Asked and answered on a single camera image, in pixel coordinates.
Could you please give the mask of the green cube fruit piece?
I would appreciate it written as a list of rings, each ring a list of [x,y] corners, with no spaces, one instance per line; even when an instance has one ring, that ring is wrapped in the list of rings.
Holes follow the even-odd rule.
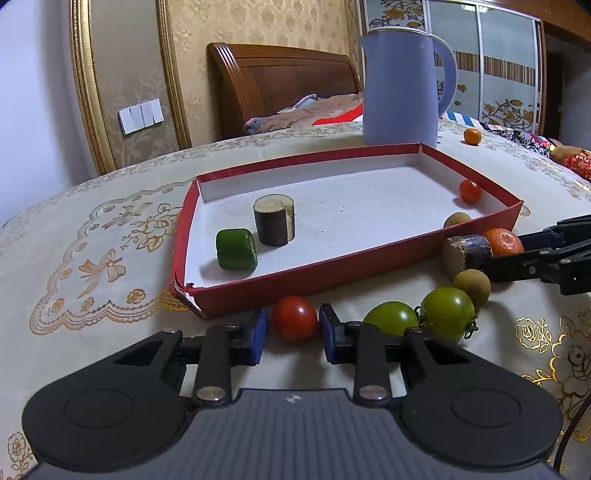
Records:
[[[245,228],[222,229],[215,237],[216,258],[223,270],[252,271],[257,266],[256,243]]]

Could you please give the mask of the red cardboard tray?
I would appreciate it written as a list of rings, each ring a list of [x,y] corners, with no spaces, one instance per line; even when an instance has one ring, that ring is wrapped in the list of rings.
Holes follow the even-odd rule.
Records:
[[[476,182],[466,204],[459,185]],[[218,266],[215,237],[256,227],[253,203],[294,199],[295,237],[257,246],[255,270]],[[437,257],[446,238],[512,228],[521,200],[453,157],[422,144],[365,146],[276,158],[201,174],[177,221],[171,293],[214,318],[308,296]],[[445,228],[455,212],[472,220]]]

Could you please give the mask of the pale-topped dark cylinder piece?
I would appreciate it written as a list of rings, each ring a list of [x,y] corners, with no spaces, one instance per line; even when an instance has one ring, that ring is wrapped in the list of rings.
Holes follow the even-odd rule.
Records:
[[[253,203],[253,215],[259,242],[270,247],[281,247],[296,237],[294,199],[283,194],[259,197]]]

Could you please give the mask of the small orange kumquat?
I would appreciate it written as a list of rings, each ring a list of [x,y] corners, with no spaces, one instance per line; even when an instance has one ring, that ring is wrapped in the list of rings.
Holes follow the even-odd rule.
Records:
[[[463,134],[464,141],[468,145],[478,146],[482,141],[482,134],[476,128],[467,128]]]

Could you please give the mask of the gold wall moulding frame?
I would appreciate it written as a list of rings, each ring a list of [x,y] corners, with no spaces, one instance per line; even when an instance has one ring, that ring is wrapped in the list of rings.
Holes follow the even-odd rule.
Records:
[[[191,147],[166,1],[71,1],[73,81],[91,170],[104,175]],[[124,136],[118,111],[158,98],[164,120]]]

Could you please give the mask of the orange mandarin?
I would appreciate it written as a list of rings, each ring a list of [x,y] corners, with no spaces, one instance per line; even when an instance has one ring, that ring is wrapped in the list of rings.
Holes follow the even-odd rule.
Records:
[[[487,230],[484,236],[491,246],[494,258],[525,252],[522,241],[511,230],[500,227],[492,228]]]

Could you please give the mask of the tan longan fruit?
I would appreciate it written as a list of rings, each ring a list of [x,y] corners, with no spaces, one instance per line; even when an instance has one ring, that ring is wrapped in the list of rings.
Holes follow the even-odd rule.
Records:
[[[465,292],[476,310],[480,310],[487,303],[492,289],[488,276],[476,269],[466,269],[458,273],[452,281],[452,286]]]

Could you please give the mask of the green tomato with stem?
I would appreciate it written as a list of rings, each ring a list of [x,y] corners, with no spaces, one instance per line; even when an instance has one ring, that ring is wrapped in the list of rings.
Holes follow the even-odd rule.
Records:
[[[415,308],[420,326],[439,338],[459,342],[478,330],[472,299],[455,287],[438,287]]]

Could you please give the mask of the white wall switch panel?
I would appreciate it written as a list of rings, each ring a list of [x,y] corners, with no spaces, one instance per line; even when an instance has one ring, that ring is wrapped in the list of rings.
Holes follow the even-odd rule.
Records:
[[[118,111],[118,120],[124,136],[160,124],[164,120],[160,100],[125,107]]]

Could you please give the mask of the small red cherry tomato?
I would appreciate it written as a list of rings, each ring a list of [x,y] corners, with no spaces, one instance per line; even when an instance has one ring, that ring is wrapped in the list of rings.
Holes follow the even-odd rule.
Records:
[[[480,201],[482,189],[476,182],[464,180],[459,185],[459,194],[466,204],[474,205]]]

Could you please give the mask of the floral sliding wardrobe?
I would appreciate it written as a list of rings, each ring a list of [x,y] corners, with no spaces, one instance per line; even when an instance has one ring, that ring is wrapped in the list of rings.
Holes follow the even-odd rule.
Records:
[[[587,1],[356,1],[353,35],[420,29],[456,56],[451,111],[486,124],[562,137],[567,60],[590,50]]]

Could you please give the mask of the wooden bed headboard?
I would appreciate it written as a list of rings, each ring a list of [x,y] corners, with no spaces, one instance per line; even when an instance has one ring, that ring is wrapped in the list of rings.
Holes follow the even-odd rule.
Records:
[[[348,56],[296,47],[212,42],[206,47],[221,139],[245,135],[252,117],[266,117],[308,94],[358,93]]]

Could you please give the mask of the blue electric kettle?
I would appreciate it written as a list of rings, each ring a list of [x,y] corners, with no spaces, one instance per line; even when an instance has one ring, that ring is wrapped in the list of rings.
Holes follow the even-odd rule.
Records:
[[[371,29],[359,43],[366,60],[363,141],[435,147],[457,87],[454,51],[440,37],[407,27]]]

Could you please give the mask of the small tan longan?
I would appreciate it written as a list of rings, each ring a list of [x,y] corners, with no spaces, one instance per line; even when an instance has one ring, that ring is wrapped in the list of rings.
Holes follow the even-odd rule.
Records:
[[[445,228],[451,228],[452,226],[463,224],[472,220],[472,217],[465,212],[455,212],[450,215],[444,222]]]

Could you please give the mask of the pink bed quilt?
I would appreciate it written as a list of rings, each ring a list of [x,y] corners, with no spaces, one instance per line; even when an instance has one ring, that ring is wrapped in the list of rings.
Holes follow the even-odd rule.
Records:
[[[256,135],[286,129],[349,123],[363,120],[363,92],[320,98],[308,94],[296,104],[266,117],[245,122],[245,133]]]

